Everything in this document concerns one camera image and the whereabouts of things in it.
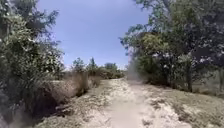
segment sandy trail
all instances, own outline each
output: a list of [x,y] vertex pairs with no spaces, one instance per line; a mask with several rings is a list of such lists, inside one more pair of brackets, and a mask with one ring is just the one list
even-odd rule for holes
[[124,80],[111,80],[112,92],[106,96],[109,105],[104,109],[91,110],[89,121],[83,128],[191,128],[180,122],[171,106],[165,103],[153,105],[152,98],[144,86],[129,85]]

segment dirt ground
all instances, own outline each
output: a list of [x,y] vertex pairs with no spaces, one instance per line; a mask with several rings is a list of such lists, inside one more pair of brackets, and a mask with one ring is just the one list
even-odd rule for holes
[[69,114],[35,128],[223,128],[224,101],[120,80],[72,99]]

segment tree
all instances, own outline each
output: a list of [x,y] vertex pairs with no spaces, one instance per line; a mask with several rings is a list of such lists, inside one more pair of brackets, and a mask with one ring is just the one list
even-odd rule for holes
[[96,75],[99,75],[99,69],[98,69],[98,66],[97,66],[96,63],[95,63],[94,58],[91,58],[91,59],[90,59],[90,62],[89,62],[89,64],[87,65],[86,69],[87,69],[88,74],[89,74],[90,76],[96,76]]
[[14,1],[0,2],[0,11],[4,11],[0,16],[0,25],[5,26],[1,27],[0,36],[0,66],[1,73],[4,73],[0,75],[0,88],[12,103],[24,103],[26,110],[33,113],[37,104],[35,99],[40,95],[38,89],[43,87],[43,81],[48,80],[47,76],[54,74],[60,67],[61,52],[57,48],[58,42],[36,31],[45,28],[45,32],[50,33],[49,27],[55,23],[56,15],[47,23],[46,13],[47,17],[34,16],[30,21],[35,22],[36,27],[29,26],[30,21],[26,15],[22,15],[23,12],[37,14],[39,11],[31,0],[20,2],[20,7]]
[[[223,24],[217,17],[222,15],[223,6],[220,5],[224,3],[219,0],[213,3],[207,0],[136,0],[136,3],[151,10],[149,22],[131,27],[121,43],[129,55],[139,58],[136,60],[156,62],[168,85],[175,87],[177,81],[185,79],[188,90],[192,91],[192,82],[214,70],[212,65],[220,61],[217,58],[223,51],[220,47],[223,46]],[[152,69],[148,66],[143,66],[142,70]]]
[[72,70],[75,73],[83,73],[85,68],[85,64],[83,62],[83,60],[81,60],[81,58],[77,58],[76,60],[73,61],[73,66],[72,66]]
[[115,63],[106,63],[104,67],[110,71],[117,71],[117,65]]

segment distant tree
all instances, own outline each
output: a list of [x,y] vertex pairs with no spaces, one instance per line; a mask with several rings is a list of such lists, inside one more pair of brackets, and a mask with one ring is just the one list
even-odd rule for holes
[[110,71],[117,71],[117,65],[116,63],[106,63],[104,65],[105,69],[110,70]]
[[88,74],[90,76],[96,76],[97,74],[99,74],[99,69],[98,69],[97,64],[95,63],[94,58],[90,59],[90,62],[87,65],[86,69],[87,69]]
[[85,71],[85,64],[81,58],[77,58],[73,61],[72,70],[75,73],[83,73]]

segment blue sky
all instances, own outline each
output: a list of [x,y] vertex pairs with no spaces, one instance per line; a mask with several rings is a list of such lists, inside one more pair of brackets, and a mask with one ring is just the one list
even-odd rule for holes
[[129,58],[120,44],[128,28],[147,22],[147,14],[133,0],[40,0],[41,10],[58,10],[53,36],[60,40],[67,68],[80,57],[85,63],[94,57],[98,65],[114,62],[120,68]]

